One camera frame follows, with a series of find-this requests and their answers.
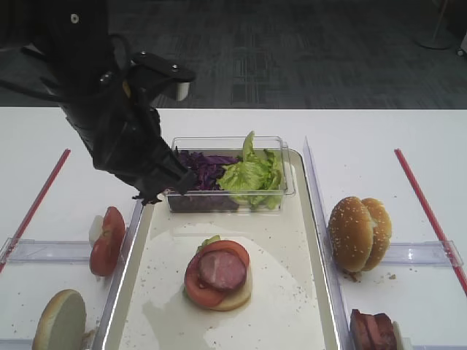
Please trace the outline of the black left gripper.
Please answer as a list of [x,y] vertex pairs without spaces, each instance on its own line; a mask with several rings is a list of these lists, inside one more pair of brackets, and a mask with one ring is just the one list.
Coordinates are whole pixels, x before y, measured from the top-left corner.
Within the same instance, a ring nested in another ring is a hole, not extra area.
[[197,182],[164,141],[159,113],[152,106],[161,94],[176,101],[186,98],[195,78],[180,63],[138,52],[121,83],[113,79],[101,86],[102,97],[62,106],[93,167],[136,188],[139,193],[132,198],[142,204],[160,203],[162,192],[184,195]]

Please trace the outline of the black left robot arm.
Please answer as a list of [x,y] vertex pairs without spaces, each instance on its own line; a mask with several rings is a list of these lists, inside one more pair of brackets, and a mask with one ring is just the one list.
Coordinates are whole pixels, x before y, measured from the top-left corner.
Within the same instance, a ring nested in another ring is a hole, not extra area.
[[196,182],[163,140],[153,100],[184,99],[195,73],[157,55],[132,52],[108,29],[105,1],[3,1],[1,48],[19,49],[43,70],[45,92],[12,82],[1,86],[57,103],[93,166],[156,203],[167,189],[186,193]]

